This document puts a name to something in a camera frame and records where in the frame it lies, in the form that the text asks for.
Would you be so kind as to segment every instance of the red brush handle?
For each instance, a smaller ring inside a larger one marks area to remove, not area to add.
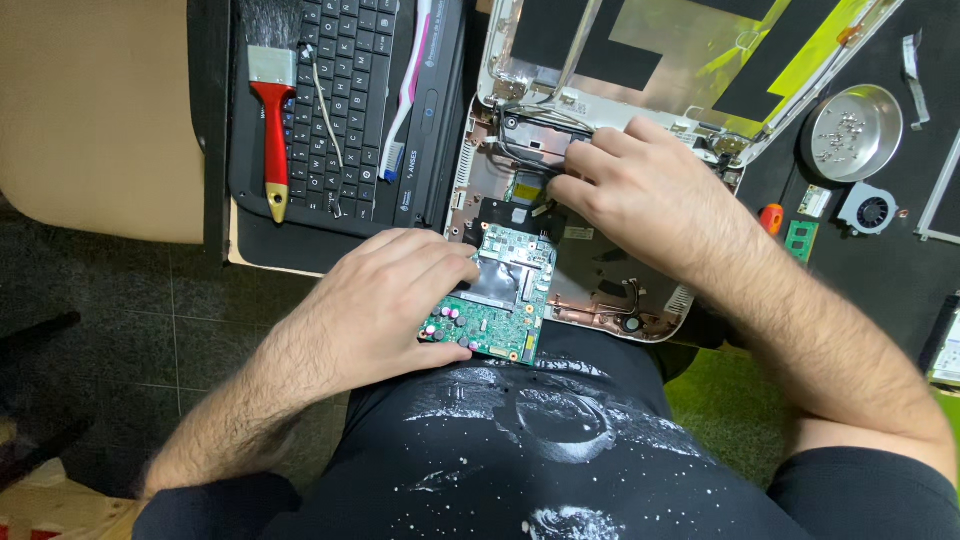
[[[267,116],[267,133],[264,140],[264,180],[267,184],[287,185],[287,142],[283,136],[283,104],[297,95],[292,86],[273,83],[250,83],[253,91],[263,101]]]

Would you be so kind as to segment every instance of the dark floor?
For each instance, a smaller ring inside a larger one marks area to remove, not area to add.
[[[0,404],[15,407],[20,435],[34,441],[95,416],[62,456],[67,472],[108,495],[132,497],[180,418],[314,283],[210,267],[200,246],[81,233],[2,213],[0,336],[71,310],[83,320],[6,362],[18,365],[0,371]],[[314,406],[280,472],[300,487],[318,475],[345,412],[346,396]]]

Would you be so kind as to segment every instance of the orange screwdriver handle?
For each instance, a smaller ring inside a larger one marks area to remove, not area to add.
[[[770,235],[780,232],[780,225],[783,225],[783,207],[780,205],[767,205],[760,213],[760,225]]]

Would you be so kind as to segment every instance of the green floor mat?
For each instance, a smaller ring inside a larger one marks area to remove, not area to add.
[[[766,489],[782,461],[780,389],[748,356],[703,350],[666,385],[673,420],[743,478]]]

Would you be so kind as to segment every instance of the laptop keyboard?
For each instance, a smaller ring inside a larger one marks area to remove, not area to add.
[[[394,46],[397,0],[303,2],[297,97],[284,107],[290,158],[290,204],[371,221],[380,164],[380,139]],[[330,116],[328,133],[314,88],[317,52],[320,87]],[[330,143],[337,137],[344,166]]]

